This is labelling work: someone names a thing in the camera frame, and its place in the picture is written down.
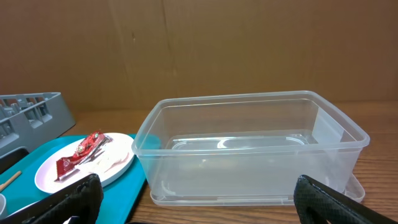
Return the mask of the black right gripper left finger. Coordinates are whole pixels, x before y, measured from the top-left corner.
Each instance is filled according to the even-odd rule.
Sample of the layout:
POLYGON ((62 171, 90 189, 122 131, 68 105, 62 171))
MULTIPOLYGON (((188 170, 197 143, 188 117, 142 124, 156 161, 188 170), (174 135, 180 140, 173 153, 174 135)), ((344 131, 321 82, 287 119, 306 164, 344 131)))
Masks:
POLYGON ((98 175, 90 174, 28 207, 1 223, 95 223, 104 192, 98 175))

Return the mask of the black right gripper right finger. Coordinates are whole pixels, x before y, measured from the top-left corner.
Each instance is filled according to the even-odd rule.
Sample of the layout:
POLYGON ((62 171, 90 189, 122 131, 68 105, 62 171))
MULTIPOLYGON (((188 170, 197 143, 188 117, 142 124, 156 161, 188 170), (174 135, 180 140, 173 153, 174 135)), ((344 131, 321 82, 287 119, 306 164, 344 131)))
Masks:
POLYGON ((297 179, 294 205, 301 223, 397 224, 307 175, 297 179))

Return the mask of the white round plate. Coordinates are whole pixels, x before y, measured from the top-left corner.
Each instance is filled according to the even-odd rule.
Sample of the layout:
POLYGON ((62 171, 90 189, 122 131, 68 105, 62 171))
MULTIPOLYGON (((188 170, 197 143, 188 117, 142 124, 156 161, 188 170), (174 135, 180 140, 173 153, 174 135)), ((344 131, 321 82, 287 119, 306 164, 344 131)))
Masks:
MULTIPOLYGON (((121 134, 121 133, 107 133, 107 135, 110 136, 113 139, 113 141, 107 143, 103 147, 103 152, 127 151, 129 155, 122 163, 112 166, 112 168, 110 168, 105 173, 98 174, 99 179, 101 181, 101 185, 103 187, 111 184, 116 179, 118 179, 122 174, 124 174, 134 160, 134 153, 131 149, 131 146, 134 142, 132 137, 128 136, 127 134, 121 134)), ((76 181, 86 177, 89 174, 95 174, 95 173, 82 172, 76 169, 70 175, 66 176, 63 180, 59 182, 55 181, 55 179, 57 178, 56 161, 61 157, 72 155, 75 152, 76 147, 79 145, 80 142, 82 142, 82 140, 83 138, 79 137, 77 140, 62 146, 60 149, 57 149, 55 152, 53 152, 49 156, 49 158, 47 158, 40 165, 34 177, 35 185, 39 190, 48 194, 53 194, 75 183, 76 181)))

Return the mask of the wooden chopstick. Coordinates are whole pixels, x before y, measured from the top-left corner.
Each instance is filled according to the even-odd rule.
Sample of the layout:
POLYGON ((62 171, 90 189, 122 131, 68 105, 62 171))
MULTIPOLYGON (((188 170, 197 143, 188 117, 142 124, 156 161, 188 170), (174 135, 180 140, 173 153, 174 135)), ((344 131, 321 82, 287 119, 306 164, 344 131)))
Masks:
POLYGON ((21 174, 22 172, 19 170, 12 177, 6 180, 5 183, 1 184, 0 192, 2 192, 6 187, 8 187, 11 183, 13 183, 21 174))

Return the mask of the red snack wrapper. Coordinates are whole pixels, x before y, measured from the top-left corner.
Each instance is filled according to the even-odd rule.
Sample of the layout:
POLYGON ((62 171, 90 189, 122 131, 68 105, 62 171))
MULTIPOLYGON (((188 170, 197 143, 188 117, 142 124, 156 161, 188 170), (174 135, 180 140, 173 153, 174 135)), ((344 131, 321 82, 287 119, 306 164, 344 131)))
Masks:
POLYGON ((103 147, 113 139, 100 131, 89 134, 76 147, 72 156, 61 157, 56 161, 56 182, 74 172, 78 166, 92 162, 103 152, 103 147))

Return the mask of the white tissue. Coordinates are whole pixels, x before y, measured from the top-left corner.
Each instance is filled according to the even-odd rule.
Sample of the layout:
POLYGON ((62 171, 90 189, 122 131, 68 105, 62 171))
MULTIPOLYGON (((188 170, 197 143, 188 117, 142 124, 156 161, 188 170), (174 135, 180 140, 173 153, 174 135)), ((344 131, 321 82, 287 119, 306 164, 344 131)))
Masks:
POLYGON ((122 163, 128 155, 127 151, 104 151, 93 161, 77 165, 76 168, 82 172, 102 174, 107 172, 112 166, 122 163))

